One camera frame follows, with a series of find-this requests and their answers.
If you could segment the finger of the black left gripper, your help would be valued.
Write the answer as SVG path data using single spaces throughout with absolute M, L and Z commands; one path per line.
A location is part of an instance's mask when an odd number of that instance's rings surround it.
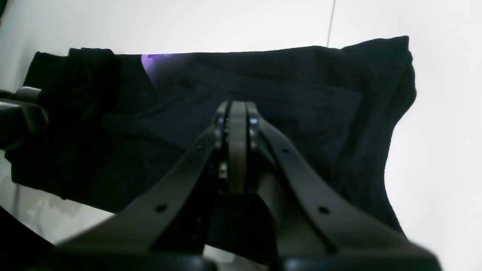
M 40 88 L 20 87 L 15 93 L 1 90 L 0 147 L 10 149 L 42 133 L 48 125 L 48 113 L 39 103 Z

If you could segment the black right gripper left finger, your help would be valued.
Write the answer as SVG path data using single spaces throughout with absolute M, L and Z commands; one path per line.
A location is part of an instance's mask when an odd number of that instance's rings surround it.
M 209 169 L 228 102 L 172 170 L 124 211 L 53 252 L 54 271 L 215 271 L 203 247 L 217 194 Z

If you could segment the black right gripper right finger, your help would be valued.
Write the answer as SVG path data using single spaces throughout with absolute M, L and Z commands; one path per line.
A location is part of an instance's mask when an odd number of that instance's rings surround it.
M 246 154 L 272 167 L 258 195 L 275 222 L 272 271 L 440 271 L 437 257 L 353 206 L 291 141 L 245 104 Z

